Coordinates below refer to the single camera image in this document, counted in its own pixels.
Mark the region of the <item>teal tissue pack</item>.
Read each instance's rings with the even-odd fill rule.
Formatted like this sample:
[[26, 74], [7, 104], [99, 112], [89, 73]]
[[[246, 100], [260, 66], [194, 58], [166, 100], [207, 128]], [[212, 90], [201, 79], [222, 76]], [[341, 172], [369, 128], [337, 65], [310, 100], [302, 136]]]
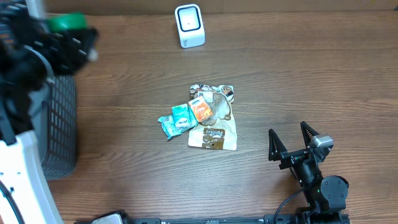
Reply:
[[194, 128], [198, 125], [198, 121], [187, 103], [173, 106], [172, 116], [174, 120], [174, 126], [181, 132]]

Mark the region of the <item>green lid jar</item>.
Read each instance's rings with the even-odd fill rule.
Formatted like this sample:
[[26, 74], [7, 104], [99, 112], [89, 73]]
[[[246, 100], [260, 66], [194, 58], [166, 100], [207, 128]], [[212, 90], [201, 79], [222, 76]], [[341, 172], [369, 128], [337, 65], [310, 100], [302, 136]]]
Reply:
[[86, 29], [88, 27], [85, 16], [80, 12], [51, 17], [47, 19], [47, 25], [53, 33], [65, 30]]

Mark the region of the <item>orange tissue pack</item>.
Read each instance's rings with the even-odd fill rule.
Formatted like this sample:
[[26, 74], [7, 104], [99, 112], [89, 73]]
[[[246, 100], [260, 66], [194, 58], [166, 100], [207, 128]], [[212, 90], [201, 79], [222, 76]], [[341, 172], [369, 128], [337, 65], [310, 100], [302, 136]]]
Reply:
[[188, 102], [188, 105], [191, 108], [196, 120], [200, 123], [213, 115], [210, 106], [202, 96], [192, 99]]

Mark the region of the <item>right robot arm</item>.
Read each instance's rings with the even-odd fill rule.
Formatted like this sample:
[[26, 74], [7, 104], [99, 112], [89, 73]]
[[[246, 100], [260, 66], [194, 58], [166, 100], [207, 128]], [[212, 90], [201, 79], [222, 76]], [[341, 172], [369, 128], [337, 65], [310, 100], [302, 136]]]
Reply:
[[[319, 164], [333, 148], [333, 140], [320, 134], [306, 122], [300, 123], [305, 143], [303, 149], [289, 152], [277, 133], [269, 130], [269, 160], [279, 161], [281, 170], [289, 169], [298, 181], [300, 189], [286, 198], [273, 215], [265, 215], [265, 223], [345, 224], [349, 216], [342, 214], [346, 208], [349, 183], [338, 175], [324, 177]], [[303, 194], [306, 207], [299, 207], [294, 214], [281, 215], [280, 211], [290, 200]]]

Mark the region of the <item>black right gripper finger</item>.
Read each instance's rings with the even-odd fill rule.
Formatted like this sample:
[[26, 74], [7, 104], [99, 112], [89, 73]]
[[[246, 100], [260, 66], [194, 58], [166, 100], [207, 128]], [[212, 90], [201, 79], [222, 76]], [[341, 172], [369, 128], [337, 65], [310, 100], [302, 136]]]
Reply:
[[311, 128], [305, 121], [302, 121], [300, 123], [302, 135], [303, 135], [303, 140], [305, 143], [306, 147], [309, 147], [310, 142], [314, 136], [319, 135], [318, 132], [316, 132], [313, 128]]
[[269, 130], [269, 160], [279, 161], [282, 156], [287, 153], [286, 147], [279, 139], [277, 133], [273, 130]]

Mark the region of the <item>brown snack pouch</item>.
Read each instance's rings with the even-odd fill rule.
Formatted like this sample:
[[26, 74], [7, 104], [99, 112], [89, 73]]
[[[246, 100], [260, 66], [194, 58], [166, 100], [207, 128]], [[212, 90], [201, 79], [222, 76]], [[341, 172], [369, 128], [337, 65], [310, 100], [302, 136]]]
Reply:
[[202, 96], [213, 115], [189, 131], [188, 145], [206, 149], [236, 150], [238, 137], [232, 111], [234, 87], [194, 84], [190, 87], [190, 96], [191, 99]]

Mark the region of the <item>light teal wipes pack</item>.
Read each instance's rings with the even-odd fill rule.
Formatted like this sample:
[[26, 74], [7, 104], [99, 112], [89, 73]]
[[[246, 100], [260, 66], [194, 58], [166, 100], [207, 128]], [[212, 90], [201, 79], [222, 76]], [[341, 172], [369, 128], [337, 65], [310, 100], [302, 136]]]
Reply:
[[158, 119], [158, 122], [161, 123], [162, 130], [167, 136], [167, 139], [172, 139], [175, 136], [181, 135], [181, 130], [175, 127], [174, 119], [172, 115], [161, 116]]

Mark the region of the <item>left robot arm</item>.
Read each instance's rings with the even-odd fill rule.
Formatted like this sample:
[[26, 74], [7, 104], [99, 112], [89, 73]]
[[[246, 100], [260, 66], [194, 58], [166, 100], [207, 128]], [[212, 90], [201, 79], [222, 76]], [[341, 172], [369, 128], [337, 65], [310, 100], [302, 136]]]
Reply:
[[97, 59], [84, 15], [47, 18], [42, 1], [1, 2], [1, 218], [61, 223], [48, 182], [76, 164], [76, 85]]

